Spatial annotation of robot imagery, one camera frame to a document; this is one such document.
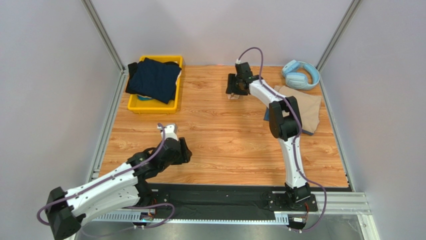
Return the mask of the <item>light blue headphones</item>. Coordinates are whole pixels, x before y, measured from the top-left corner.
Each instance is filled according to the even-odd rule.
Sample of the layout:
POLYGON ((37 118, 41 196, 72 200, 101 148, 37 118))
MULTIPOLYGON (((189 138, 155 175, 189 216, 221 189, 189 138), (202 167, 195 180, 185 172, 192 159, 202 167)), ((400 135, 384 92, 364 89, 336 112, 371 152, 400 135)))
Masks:
POLYGON ((291 60, 281 70, 287 87, 295 90, 309 91, 316 87, 321 80, 319 71, 310 63, 304 61, 291 60), (309 83, 308 76, 298 70, 304 69, 312 79, 309 83))

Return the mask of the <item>pinkish cube power adapter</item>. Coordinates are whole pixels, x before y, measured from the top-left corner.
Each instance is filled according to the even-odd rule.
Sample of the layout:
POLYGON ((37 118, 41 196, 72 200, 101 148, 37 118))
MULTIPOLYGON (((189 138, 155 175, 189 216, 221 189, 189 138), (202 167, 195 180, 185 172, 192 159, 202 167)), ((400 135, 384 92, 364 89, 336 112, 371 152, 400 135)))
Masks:
POLYGON ((240 98, 240 95, 231 93, 231 94, 227 94, 227 98, 229 100, 238 100, 240 98))

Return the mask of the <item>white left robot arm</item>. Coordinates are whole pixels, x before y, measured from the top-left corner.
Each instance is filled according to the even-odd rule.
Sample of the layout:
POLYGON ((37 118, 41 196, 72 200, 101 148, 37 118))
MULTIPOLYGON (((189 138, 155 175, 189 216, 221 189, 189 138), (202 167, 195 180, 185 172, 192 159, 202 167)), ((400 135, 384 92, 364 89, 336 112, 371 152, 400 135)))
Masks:
POLYGON ((84 185, 50 191, 46 224, 56 240, 77 233, 93 219, 121 208, 142 208, 154 202, 147 180, 167 167, 190 162, 192 152, 183 137, 166 138, 157 147, 137 152, 119 167, 84 185))

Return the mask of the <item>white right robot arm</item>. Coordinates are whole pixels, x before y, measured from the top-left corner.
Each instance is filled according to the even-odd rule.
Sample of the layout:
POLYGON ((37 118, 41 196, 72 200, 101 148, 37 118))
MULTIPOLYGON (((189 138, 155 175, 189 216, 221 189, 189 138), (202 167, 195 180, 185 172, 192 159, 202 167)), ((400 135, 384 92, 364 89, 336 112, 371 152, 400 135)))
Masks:
POLYGON ((269 130, 278 140, 285 163, 285 192, 279 200, 290 210, 304 207, 311 188, 302 164, 302 123, 296 98, 280 94, 257 75, 240 79, 234 73, 228 74, 225 93, 229 98, 252 95, 267 106, 269 130))

